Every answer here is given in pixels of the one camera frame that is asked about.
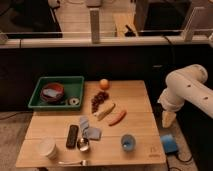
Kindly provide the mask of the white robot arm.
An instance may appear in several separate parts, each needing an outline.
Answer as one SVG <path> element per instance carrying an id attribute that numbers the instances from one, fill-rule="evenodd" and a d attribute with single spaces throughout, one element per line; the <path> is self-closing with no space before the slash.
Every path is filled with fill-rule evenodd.
<path id="1" fill-rule="evenodd" d="M 162 126 L 168 128 L 176 119 L 186 101 L 192 103 L 213 119 L 213 90 L 204 83 L 208 79 L 207 70 L 193 64 L 170 72 L 165 79 L 166 88 L 158 98 L 162 106 Z"/>

